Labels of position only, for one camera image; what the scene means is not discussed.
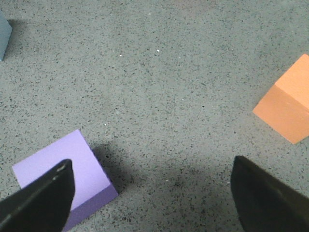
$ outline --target gray block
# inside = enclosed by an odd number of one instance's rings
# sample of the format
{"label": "gray block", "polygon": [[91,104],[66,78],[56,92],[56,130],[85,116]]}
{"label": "gray block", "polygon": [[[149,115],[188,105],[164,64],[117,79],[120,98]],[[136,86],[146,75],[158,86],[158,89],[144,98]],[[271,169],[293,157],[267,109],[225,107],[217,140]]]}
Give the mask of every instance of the gray block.
{"label": "gray block", "polygon": [[0,61],[3,61],[4,53],[9,42],[12,27],[0,11]]}

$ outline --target purple cube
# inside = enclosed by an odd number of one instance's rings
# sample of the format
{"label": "purple cube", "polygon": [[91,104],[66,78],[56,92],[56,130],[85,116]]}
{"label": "purple cube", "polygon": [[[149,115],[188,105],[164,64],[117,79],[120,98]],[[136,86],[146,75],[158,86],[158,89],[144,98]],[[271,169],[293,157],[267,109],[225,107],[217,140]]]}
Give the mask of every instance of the purple cube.
{"label": "purple cube", "polygon": [[68,231],[118,196],[107,175],[79,130],[13,165],[21,188],[30,184],[61,160],[71,159],[75,196],[63,231]]}

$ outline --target cube face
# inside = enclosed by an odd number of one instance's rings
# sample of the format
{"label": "cube face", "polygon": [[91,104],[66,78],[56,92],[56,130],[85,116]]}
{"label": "cube face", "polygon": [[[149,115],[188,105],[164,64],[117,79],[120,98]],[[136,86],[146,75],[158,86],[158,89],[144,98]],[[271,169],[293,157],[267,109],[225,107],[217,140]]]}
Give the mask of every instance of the cube face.
{"label": "cube face", "polygon": [[2,11],[0,11],[0,61],[3,60],[3,56],[8,45],[11,32],[12,28],[10,24],[5,19]]}
{"label": "cube face", "polygon": [[309,56],[273,85],[253,112],[291,143],[309,136]]}
{"label": "cube face", "polygon": [[72,160],[75,180],[68,230],[118,194],[78,130],[15,164],[13,171],[23,188],[63,159]]}

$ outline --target orange block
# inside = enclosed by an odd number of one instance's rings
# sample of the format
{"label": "orange block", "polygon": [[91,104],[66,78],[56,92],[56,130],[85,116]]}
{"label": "orange block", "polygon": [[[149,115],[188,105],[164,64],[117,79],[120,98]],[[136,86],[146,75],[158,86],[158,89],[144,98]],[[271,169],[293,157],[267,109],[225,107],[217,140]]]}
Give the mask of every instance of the orange block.
{"label": "orange block", "polygon": [[253,112],[293,144],[309,136],[307,54],[303,54],[280,77]]}

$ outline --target floor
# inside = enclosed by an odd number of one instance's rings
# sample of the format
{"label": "floor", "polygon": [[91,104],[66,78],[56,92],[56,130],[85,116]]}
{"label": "floor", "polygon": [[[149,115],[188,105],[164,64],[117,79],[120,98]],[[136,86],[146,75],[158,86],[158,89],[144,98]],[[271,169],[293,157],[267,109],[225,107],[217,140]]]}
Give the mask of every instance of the floor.
{"label": "floor", "polygon": [[2,0],[0,199],[11,166],[80,129],[120,196],[71,232],[242,232],[244,155],[309,196],[305,139],[252,113],[309,52],[307,0]]}

